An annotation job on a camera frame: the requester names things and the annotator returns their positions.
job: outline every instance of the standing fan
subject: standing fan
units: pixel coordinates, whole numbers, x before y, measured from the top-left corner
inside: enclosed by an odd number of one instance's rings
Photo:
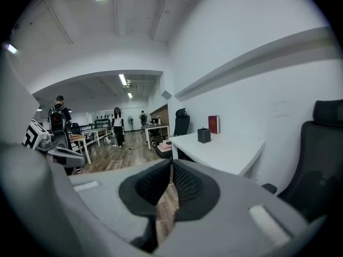
[[[133,117],[132,117],[132,116],[129,116],[129,117],[128,117],[128,122],[129,122],[129,124],[131,125],[132,131],[133,131]]]

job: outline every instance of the black backpack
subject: black backpack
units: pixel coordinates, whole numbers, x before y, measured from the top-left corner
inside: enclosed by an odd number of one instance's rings
[[[141,122],[144,122],[144,123],[146,122],[145,114],[141,114],[141,115],[140,115],[140,121],[141,121]]]
[[[61,106],[59,109],[52,107],[48,115],[48,122],[52,133],[63,132],[66,125],[66,118],[63,113],[65,106]]]

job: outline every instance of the person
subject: person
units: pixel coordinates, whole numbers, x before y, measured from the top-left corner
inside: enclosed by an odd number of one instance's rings
[[[114,109],[114,115],[112,116],[113,131],[116,134],[118,146],[121,148],[124,144],[124,115],[120,109],[116,107]]]
[[[146,121],[148,120],[148,115],[144,113],[144,110],[141,111],[141,114],[139,115],[140,120],[140,132],[142,133],[144,129],[144,125]]]
[[[49,114],[51,113],[51,111],[53,109],[61,109],[62,113],[64,114],[65,116],[65,119],[66,119],[66,122],[67,122],[67,125],[70,125],[70,120],[71,120],[71,116],[69,114],[69,110],[63,105],[64,104],[64,98],[63,96],[59,95],[57,98],[56,98],[56,103],[55,105],[49,109],[49,113],[48,113],[48,121],[49,121]],[[69,135],[68,135],[68,131],[66,129],[66,126],[64,128],[64,133],[66,134],[66,140],[67,140],[67,143],[68,143],[68,149],[72,150],[72,146],[71,146],[71,142],[70,142],[70,139],[69,139]],[[64,169],[66,174],[67,175],[71,175],[72,172],[73,172],[73,168],[65,168]],[[82,169],[80,167],[76,167],[76,171],[78,173],[81,173],[82,172]]]

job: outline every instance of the wooden floor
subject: wooden floor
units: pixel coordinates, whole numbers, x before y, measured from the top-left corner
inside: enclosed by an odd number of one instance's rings
[[[105,146],[103,140],[100,141],[100,148],[97,143],[92,144],[90,148],[92,164],[86,164],[83,168],[83,173],[117,170],[160,159],[154,148],[148,149],[145,132],[140,133],[139,131],[125,134],[123,148],[113,147],[112,145]],[[156,232],[158,242],[161,244],[172,231],[174,215],[178,210],[178,197],[173,184],[172,174],[170,175],[170,184],[158,202],[156,209]]]

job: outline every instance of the light fixture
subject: light fixture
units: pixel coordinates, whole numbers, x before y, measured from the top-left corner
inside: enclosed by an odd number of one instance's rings
[[[128,85],[128,84],[126,83],[126,80],[125,80],[125,77],[124,77],[123,74],[119,74],[119,78],[120,78],[120,80],[122,81],[123,86],[127,86],[127,85]]]
[[[17,52],[17,48],[11,44],[8,44],[7,49],[12,52],[13,54],[15,54]]]

